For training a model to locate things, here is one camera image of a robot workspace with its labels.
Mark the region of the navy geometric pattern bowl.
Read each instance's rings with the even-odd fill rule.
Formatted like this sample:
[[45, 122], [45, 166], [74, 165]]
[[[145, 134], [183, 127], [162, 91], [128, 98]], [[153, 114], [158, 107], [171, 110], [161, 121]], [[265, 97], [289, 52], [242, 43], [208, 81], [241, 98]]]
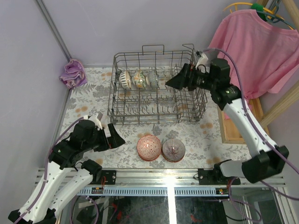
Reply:
[[158, 76], [154, 70], [148, 74], [148, 80], [152, 88], [157, 89], [159, 87]]

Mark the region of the red diamond pattern bowl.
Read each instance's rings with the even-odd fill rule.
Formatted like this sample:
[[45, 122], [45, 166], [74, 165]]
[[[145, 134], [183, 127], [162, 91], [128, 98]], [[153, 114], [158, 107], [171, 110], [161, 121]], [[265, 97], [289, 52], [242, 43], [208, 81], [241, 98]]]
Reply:
[[136, 149], [142, 160], [153, 161], [160, 156], [162, 144], [156, 136], [145, 135], [139, 139]]

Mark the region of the orange leaf floral bowl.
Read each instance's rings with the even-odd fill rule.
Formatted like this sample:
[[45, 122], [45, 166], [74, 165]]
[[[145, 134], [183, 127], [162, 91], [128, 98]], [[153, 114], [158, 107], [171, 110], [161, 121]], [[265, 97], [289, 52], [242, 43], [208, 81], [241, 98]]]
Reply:
[[137, 89], [146, 89], [146, 87], [147, 87], [146, 77], [143, 75], [141, 70], [138, 70], [134, 74], [133, 82]]

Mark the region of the blue stroke white bowl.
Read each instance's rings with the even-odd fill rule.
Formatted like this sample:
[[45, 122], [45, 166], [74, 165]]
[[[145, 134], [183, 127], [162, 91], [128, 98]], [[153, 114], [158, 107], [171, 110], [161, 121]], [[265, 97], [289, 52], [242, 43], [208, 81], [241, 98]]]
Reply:
[[119, 82], [120, 82], [123, 89], [125, 89], [125, 90], [130, 90], [131, 89], [130, 75], [129, 75], [129, 72], [127, 70], [121, 72], [121, 74], [119, 76]]

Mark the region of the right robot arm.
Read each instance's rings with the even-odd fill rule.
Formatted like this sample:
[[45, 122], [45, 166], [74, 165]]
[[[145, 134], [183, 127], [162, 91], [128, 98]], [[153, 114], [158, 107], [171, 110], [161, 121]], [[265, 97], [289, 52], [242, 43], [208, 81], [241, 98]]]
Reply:
[[289, 151], [269, 137], [251, 113], [239, 87], [230, 83], [227, 60], [213, 59], [209, 72], [204, 73], [193, 64], [186, 63], [165, 84], [177, 90], [208, 90], [212, 100], [233, 121], [247, 144], [251, 159], [226, 160], [214, 165], [213, 179], [216, 183], [224, 184], [232, 177], [243, 177], [250, 183], [256, 183], [282, 172]]

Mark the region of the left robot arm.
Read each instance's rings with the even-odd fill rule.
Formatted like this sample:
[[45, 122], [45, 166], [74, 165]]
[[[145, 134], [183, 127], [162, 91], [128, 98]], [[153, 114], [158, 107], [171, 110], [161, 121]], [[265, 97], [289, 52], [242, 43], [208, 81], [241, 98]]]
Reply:
[[69, 126], [73, 131], [66, 138], [58, 137], [48, 152], [44, 173], [31, 196], [21, 208], [10, 212], [8, 219], [12, 223], [54, 224], [81, 189], [102, 180], [102, 166], [88, 159], [74, 177], [61, 186], [84, 153], [103, 152], [125, 144], [112, 123], [108, 124], [109, 134], [106, 134], [99, 116], [95, 113], [80, 117]]

